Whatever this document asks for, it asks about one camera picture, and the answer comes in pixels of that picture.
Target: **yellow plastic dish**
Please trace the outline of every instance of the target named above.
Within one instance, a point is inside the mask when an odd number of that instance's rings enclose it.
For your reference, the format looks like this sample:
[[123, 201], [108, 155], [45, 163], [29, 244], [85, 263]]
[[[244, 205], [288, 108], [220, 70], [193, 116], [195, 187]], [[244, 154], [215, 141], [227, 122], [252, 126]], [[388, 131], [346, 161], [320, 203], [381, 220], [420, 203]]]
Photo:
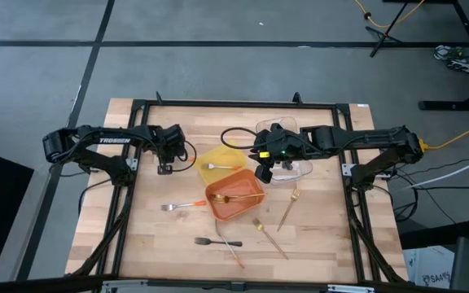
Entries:
[[[208, 169], [204, 167], [207, 164], [237, 167], [237, 169]], [[205, 184], [209, 185], [222, 178], [237, 173], [238, 171], [245, 168], [247, 164], [247, 159], [241, 150], [235, 150], [221, 145], [196, 158], [194, 167], [199, 171], [200, 176], [202, 176]]]

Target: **black metal frame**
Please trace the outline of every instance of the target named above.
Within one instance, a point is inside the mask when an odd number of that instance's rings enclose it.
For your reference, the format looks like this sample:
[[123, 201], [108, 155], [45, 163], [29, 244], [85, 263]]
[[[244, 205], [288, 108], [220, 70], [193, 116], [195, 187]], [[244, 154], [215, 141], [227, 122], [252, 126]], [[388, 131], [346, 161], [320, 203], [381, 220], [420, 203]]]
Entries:
[[[302, 103], [301, 97], [298, 93], [294, 95], [292, 103], [248, 103], [248, 102], [219, 102], [219, 101], [164, 101], [157, 93], [157, 100], [134, 100], [132, 103], [131, 115], [129, 118], [129, 125], [134, 125], [136, 121], [136, 116], [139, 110], [142, 109], [142, 120], [141, 125], [147, 123], [147, 118], [149, 114], [150, 106], [163, 105], [166, 107], [171, 106], [184, 106], [184, 107], [263, 107], [263, 108], [291, 108], [291, 109], [319, 109], [319, 110], [328, 110], [331, 111], [333, 124], [334, 126], [340, 126], [340, 114], [343, 115], [345, 128], [352, 130], [352, 117], [350, 115], [350, 110], [348, 104], [328, 104], [328, 103]], [[129, 145], [125, 145], [123, 148], [122, 154], [127, 156], [129, 153]], [[140, 160], [141, 150], [137, 148], [135, 150], [135, 158]], [[358, 157], [356, 151], [351, 151], [352, 162], [357, 164]], [[346, 158], [344, 153], [340, 154], [340, 163], [345, 163]], [[357, 219], [356, 212], [353, 206], [352, 200], [352, 191], [349, 189], [348, 184], [345, 183], [346, 177], [341, 173], [342, 185], [344, 188], [344, 197], [345, 197], [345, 207], [348, 214], [348, 223], [351, 236], [351, 244], [353, 248], [353, 256], [355, 262], [357, 284], [356, 286], [370, 286], [374, 287], [378, 292], [425, 292], [425, 291], [443, 291], [436, 288], [424, 288], [411, 286], [408, 283], [403, 282], [402, 284], [388, 284], [380, 281], [379, 270], [377, 264], [374, 261], [372, 255], [375, 255], [376, 259], [384, 258], [380, 255], [379, 250], [376, 247], [370, 249], [373, 246], [373, 238], [370, 228], [370, 216], [366, 207], [366, 197], [363, 193], [359, 193], [360, 199], [360, 209], [362, 211], [362, 223]], [[120, 194], [120, 187], [116, 187], [113, 191], [113, 198], [108, 214], [108, 220], [114, 219], [114, 213], [116, 212], [116, 205], [118, 203], [118, 197]], [[134, 195], [134, 184], [128, 187], [127, 195], [125, 201], [131, 200]], [[65, 278], [53, 278], [45, 280], [32, 280], [32, 281], [20, 281], [13, 283], [2, 283], [0, 284], [0, 289], [4, 291], [12, 292], [43, 292], [43, 291], [56, 291], [62, 288], [65, 291], [78, 291], [83, 288], [88, 290], [89, 288], [98, 292], [102, 286], [106, 287], [107, 281], [117, 281], [117, 280], [127, 280], [120, 279], [119, 270], [121, 263], [121, 256], [124, 249], [125, 242], [125, 232], [127, 229], [127, 219], [129, 218], [130, 209], [126, 209], [126, 221], [124, 221], [121, 226], [121, 231], [117, 239], [115, 257], [112, 265], [112, 274], [106, 275], [103, 273], [104, 266], [101, 265], [105, 263], [106, 253], [103, 254], [99, 265], [98, 272], [96, 276], [67, 276]], [[109, 231], [110, 225], [107, 223], [107, 231]], [[367, 245], [369, 248], [369, 257], [370, 265], [372, 266], [372, 278], [373, 281], [367, 281], [365, 279], [364, 268], [362, 263], [362, 254], [360, 250], [359, 238]], [[390, 282], [398, 282], [397, 278], [389, 278]], [[222, 288], [232, 291], [246, 291], [250, 289], [310, 289], [310, 290], [319, 290], [319, 291], [328, 291], [331, 286], [325, 283], [301, 283], [301, 282], [232, 282], [232, 281], [209, 281], [209, 280], [160, 280], [160, 279], [142, 279], [138, 280], [140, 286], [178, 286], [178, 287], [201, 287], [201, 288]]]
[[[332, 118], [333, 118], [333, 124], [334, 126], [340, 126], [340, 113], [343, 114], [344, 117], [344, 122], [345, 122], [345, 128], [348, 130], [352, 130], [352, 119], [350, 115], [350, 110], [348, 104], [329, 104], [329, 103], [303, 103], [301, 101], [301, 97], [298, 93], [295, 93], [293, 102], [292, 103], [251, 103], [251, 102], [220, 102], [220, 101], [164, 101], [160, 97], [158, 93], [156, 93], [157, 99], [156, 100], [134, 100], [132, 103], [132, 108], [130, 112], [130, 117], [129, 117], [129, 122], [128, 122], [128, 127], [133, 127], [135, 126], [135, 121], [137, 119], [137, 114], [140, 110], [142, 110], [142, 121], [141, 125], [144, 125], [147, 123], [148, 115], [149, 115], [149, 109], [150, 106], [155, 106], [155, 105], [163, 105], [163, 106], [185, 106], [185, 107], [261, 107], [261, 108], [291, 108], [291, 109], [319, 109], [319, 110], [328, 110], [331, 111]], [[123, 146], [123, 151], [122, 155], [124, 157], [127, 157], [129, 154], [129, 145], [124, 145]], [[140, 160], [141, 155], [141, 150], [140, 148], [136, 148], [134, 158], [137, 160]], [[352, 161], [354, 164], [358, 164], [358, 157], [357, 157], [357, 152], [352, 151], [351, 152], [352, 156]], [[346, 158], [344, 156], [344, 153], [340, 154], [340, 163], [344, 164], [346, 163]], [[345, 177], [343, 173], [341, 173], [342, 177], [342, 182], [343, 182], [343, 188], [344, 188], [344, 197], [345, 197], [345, 207], [347, 209], [347, 214], [348, 214], [348, 227], [350, 230], [350, 238], [351, 238], [351, 243], [352, 243], [352, 249], [353, 249], [353, 258], [354, 258], [354, 263], [355, 263], [355, 269], [356, 269], [356, 276], [357, 276], [357, 282], [362, 283], [365, 282], [365, 272], [363, 268], [363, 263], [362, 263], [362, 254], [360, 250], [360, 244], [359, 244], [359, 237], [357, 236], [357, 231], [354, 225], [351, 223], [353, 222], [352, 216], [355, 216], [355, 211], [354, 206], [353, 206], [353, 200], [352, 200], [352, 191], [345, 187]], [[131, 186], [128, 186], [127, 190], [127, 195], [125, 197], [126, 201], [129, 201], [129, 204], [131, 204], [131, 201], [133, 199], [134, 195], [134, 187], [135, 187], [135, 181]], [[119, 197], [121, 194], [121, 187], [120, 186], [115, 186], [113, 193], [112, 193], [112, 201], [110, 203], [110, 209], [108, 212], [108, 217], [107, 217], [107, 224], [106, 224], [106, 229], [105, 229], [105, 235], [110, 232], [111, 227], [115, 221], [116, 218], [116, 209], [117, 205], [119, 202]], [[358, 193], [359, 200], [360, 200], [360, 209], [362, 211], [362, 223], [365, 227], [366, 231], [366, 236], [368, 236], [371, 241], [373, 242], [372, 238], [372, 233], [371, 233], [371, 227], [370, 227], [370, 216], [368, 213], [368, 209], [366, 206], [366, 196], [364, 193], [359, 192]], [[124, 243], [125, 243], [125, 236], [126, 236], [126, 230], [127, 230], [127, 219], [129, 218], [129, 211], [130, 209], [127, 209], [126, 212], [126, 221], [124, 224], [121, 226], [119, 236], [117, 239], [117, 245], [116, 245], [116, 250], [115, 250], [115, 256], [113, 259], [112, 263], [112, 276], [118, 276], [119, 275], [119, 270], [120, 270], [120, 265], [121, 265], [121, 256], [122, 252], [124, 250]], [[372, 277], [374, 281], [380, 282], [380, 274], [379, 274], [379, 269], [378, 265], [374, 262], [373, 258], [371, 257], [371, 254], [369, 254], [370, 257], [370, 265], [372, 268]], [[97, 270], [96, 274], [101, 275], [104, 274], [104, 269], [105, 269], [105, 263], [107, 259], [107, 248], [106, 251], [102, 254], [102, 256], [99, 259], [99, 262], [97, 264]], [[66, 282], [70, 282], [71, 279], [68, 277], [66, 279]], [[59, 282], [59, 279], [52, 279], [52, 282], [57, 284]], [[298, 288], [303, 288], [303, 289], [316, 289], [316, 290], [323, 290], [327, 288], [327, 284], [304, 284], [304, 283], [267, 283], [267, 282], [211, 282], [211, 281], [191, 281], [191, 280], [164, 280], [161, 282], [157, 282], [156, 280], [147, 280], [147, 284], [149, 286], [158, 284], [156, 286], [163, 286], [161, 285], [167, 284], [167, 286], [196, 286], [196, 287], [203, 287], [203, 288], [238, 288], [237, 291], [244, 291], [244, 290], [249, 290], [249, 289], [256, 289], [256, 288], [282, 288], [282, 289], [298, 289]]]

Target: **tripod stand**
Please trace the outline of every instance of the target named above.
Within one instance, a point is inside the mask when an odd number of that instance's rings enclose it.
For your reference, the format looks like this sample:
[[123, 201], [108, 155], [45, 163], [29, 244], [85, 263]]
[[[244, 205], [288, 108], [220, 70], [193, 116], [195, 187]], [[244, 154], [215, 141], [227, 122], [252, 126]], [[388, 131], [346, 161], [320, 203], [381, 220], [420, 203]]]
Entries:
[[[383, 43], [387, 40], [389, 41], [394, 41], [394, 42], [402, 42], [398, 39], [396, 39], [395, 37], [390, 37], [388, 35], [388, 33], [390, 33], [390, 30], [393, 28], [393, 26], [396, 24], [397, 20], [399, 19], [399, 16], [401, 16], [401, 14], [403, 13], [403, 11], [405, 10], [406, 6], [408, 5], [408, 2], [405, 2], [405, 4], [403, 5], [403, 7], [399, 10], [399, 12], [397, 13], [396, 15], [396, 18], [394, 18], [394, 20], [392, 21], [392, 23], [390, 24], [390, 26], [388, 26], [388, 29], [386, 32], [380, 32], [379, 30], [375, 29], [375, 28], [371, 28], [369, 26], [366, 26], [366, 30], [369, 31], [369, 32], [373, 32], [375, 34], [377, 34], [377, 36], [379, 37], [379, 41], [378, 43], [375, 45], [374, 49], [372, 50], [372, 52], [370, 53], [370, 57], [373, 58], [375, 56], [375, 53], [377, 53], [377, 51], [379, 50], [379, 48], [381, 47], [381, 45], [383, 45]], [[365, 14], [365, 19], [368, 20], [368, 17], [370, 17], [370, 12], [367, 12]]]

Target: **white cable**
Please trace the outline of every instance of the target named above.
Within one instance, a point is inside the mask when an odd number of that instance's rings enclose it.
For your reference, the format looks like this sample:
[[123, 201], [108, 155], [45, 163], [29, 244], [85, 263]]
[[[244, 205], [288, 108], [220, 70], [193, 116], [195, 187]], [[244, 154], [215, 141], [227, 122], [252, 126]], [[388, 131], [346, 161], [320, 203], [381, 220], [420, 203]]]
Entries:
[[441, 176], [441, 177], [438, 177], [438, 178], [435, 178], [435, 179], [431, 179], [431, 180], [428, 180], [428, 181], [425, 181], [425, 182], [421, 182], [421, 183], [418, 183], [418, 184], [413, 184], [411, 186], [407, 186], [405, 188], [402, 188], [402, 190], [405, 190], [407, 188], [412, 188], [412, 187], [417, 187], [417, 186], [421, 186], [421, 185], [424, 185], [424, 184], [428, 184], [428, 183], [432, 183], [432, 182], [435, 182], [435, 181], [439, 181], [439, 180], [443, 180], [443, 179], [446, 179], [448, 177], [452, 177], [453, 175], [456, 175], [456, 174], [459, 174], [460, 172], [462, 171], [465, 171], [469, 169], [469, 165], [464, 167], [464, 168], [460, 168], [459, 170], [455, 171], [455, 172], [452, 172], [450, 174], [447, 174], [447, 175], [444, 175], [444, 176]]

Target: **orange plastic container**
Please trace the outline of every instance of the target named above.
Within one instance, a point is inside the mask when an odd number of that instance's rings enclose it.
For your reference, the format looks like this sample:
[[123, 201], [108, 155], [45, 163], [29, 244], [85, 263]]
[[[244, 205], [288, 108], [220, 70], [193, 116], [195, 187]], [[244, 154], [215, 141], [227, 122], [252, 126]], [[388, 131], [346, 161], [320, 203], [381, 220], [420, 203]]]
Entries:
[[255, 207], [264, 200], [264, 195], [240, 200], [231, 200], [228, 203], [213, 203], [213, 195], [256, 195], [265, 193], [260, 182], [254, 177], [251, 170], [241, 170], [233, 175], [214, 182], [205, 189], [205, 196], [215, 218], [220, 221], [230, 218]]

